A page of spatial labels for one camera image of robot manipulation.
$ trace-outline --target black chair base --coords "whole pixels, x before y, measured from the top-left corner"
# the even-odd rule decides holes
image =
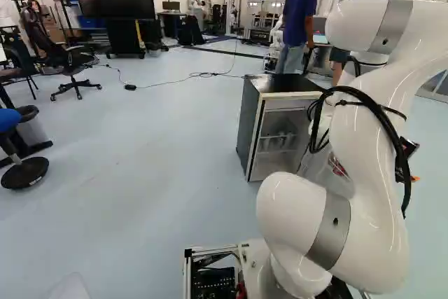
[[[71,83],[67,83],[67,84],[61,84],[58,87],[58,91],[51,94],[50,99],[52,101],[56,100],[56,96],[63,94],[66,91],[69,91],[70,89],[74,88],[76,91],[76,96],[78,97],[78,99],[82,99],[83,96],[81,96],[81,93],[79,92],[78,87],[96,87],[98,90],[101,90],[103,87],[100,84],[91,84],[90,80],[85,80],[85,81],[75,81],[75,78],[73,76],[71,76]]]
[[[50,162],[43,157],[32,157],[14,165],[1,177],[3,188],[19,190],[33,186],[41,180],[48,171]]]

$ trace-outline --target cable on floor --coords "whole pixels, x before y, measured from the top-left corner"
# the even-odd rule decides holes
[[[145,85],[143,87],[136,86],[136,88],[137,89],[153,88],[153,87],[157,87],[157,86],[160,86],[160,85],[175,84],[175,83],[184,82],[184,81],[190,80],[191,78],[212,78],[212,77],[215,77],[215,76],[224,76],[224,77],[231,77],[231,78],[245,78],[245,76],[229,75],[229,73],[233,70],[233,68],[235,66],[235,61],[236,61],[236,58],[237,58],[237,56],[236,56],[237,48],[238,48],[238,39],[235,39],[235,49],[234,49],[234,53],[233,53],[232,66],[227,71],[224,71],[224,72],[217,72],[217,71],[216,72],[210,72],[210,71],[193,72],[193,73],[189,73],[187,77],[182,78],[181,80],[160,82],[160,83]],[[130,84],[130,83],[123,82],[123,80],[121,79],[121,75],[122,75],[121,74],[121,70],[119,70],[119,68],[111,67],[109,64],[99,64],[99,66],[116,70],[118,72],[118,81],[121,84],[124,84],[124,85],[129,85]]]

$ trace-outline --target power cable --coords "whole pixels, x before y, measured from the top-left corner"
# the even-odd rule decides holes
[[[193,72],[193,73],[189,73],[187,77],[182,78],[181,80],[160,82],[160,83],[145,85],[143,87],[136,86],[136,88],[137,89],[153,88],[153,87],[158,87],[161,85],[184,82],[184,81],[190,80],[191,78],[212,78],[212,77],[216,77],[216,76],[224,76],[224,77],[231,77],[231,78],[245,78],[245,76],[229,75],[229,73],[233,70],[233,68],[235,66],[235,61],[237,59],[237,48],[238,48],[238,39],[235,39],[235,48],[234,48],[234,52],[233,52],[232,66],[227,71],[224,71],[224,72],[217,72],[217,71],[215,71],[215,72],[210,72],[210,71]],[[121,79],[122,73],[121,73],[121,70],[119,70],[119,68],[111,67],[109,64],[99,64],[99,66],[116,70],[118,72],[118,81],[123,85],[130,84],[130,83],[123,82],[123,80]]]
[[[363,105],[366,108],[368,108],[374,116],[378,119],[378,121],[381,123],[381,126],[383,127],[383,130],[389,137],[391,143],[393,144],[393,147],[395,149],[395,153],[397,156],[397,163],[399,168],[401,168],[403,173],[403,181],[405,184],[405,195],[402,200],[401,205],[401,211],[403,214],[403,218],[406,217],[406,209],[407,206],[410,203],[411,199],[411,172],[409,169],[409,163],[407,161],[403,146],[401,144],[400,137],[398,136],[397,131],[395,130],[392,122],[390,121],[389,117],[384,112],[384,107],[380,106],[378,103],[376,103],[369,95],[366,93],[348,86],[337,86],[330,88],[328,90],[325,90],[323,94],[319,97],[319,99],[315,102],[313,102],[310,107],[308,108],[307,115],[308,118],[314,119],[312,129],[311,129],[311,136],[309,139],[309,152],[310,153],[318,153],[319,151],[323,150],[328,144],[329,140],[327,139],[325,142],[324,139],[327,137],[329,130],[326,130],[324,135],[321,137],[320,141],[317,143],[318,133],[319,133],[319,123],[321,120],[321,113],[323,108],[323,103],[325,99],[331,95],[333,95],[334,92],[343,92],[345,94],[351,95],[359,100],[359,102],[347,102],[344,100],[341,100],[339,104],[337,105]],[[402,113],[397,113],[399,116],[403,117],[404,115]]]

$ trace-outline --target tv stand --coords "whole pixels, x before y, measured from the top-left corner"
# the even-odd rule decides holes
[[[145,57],[146,50],[140,47],[135,19],[108,19],[106,29],[111,43],[111,47],[106,51],[108,59],[112,54],[137,55],[141,59]]]

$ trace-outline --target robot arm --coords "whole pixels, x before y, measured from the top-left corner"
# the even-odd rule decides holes
[[[425,25],[428,14],[434,18]],[[407,115],[429,78],[448,68],[448,5],[417,0],[346,0],[326,24],[339,48],[390,55],[388,64],[349,85],[378,104]],[[358,100],[342,94],[348,102]],[[398,134],[405,120],[387,112]],[[298,176],[269,176],[257,196],[261,233],[272,252],[277,281],[297,298],[322,292],[331,275],[370,293],[396,290],[405,280],[409,247],[396,196],[396,153],[382,124],[364,106],[336,106],[330,144],[354,186],[336,195]]]

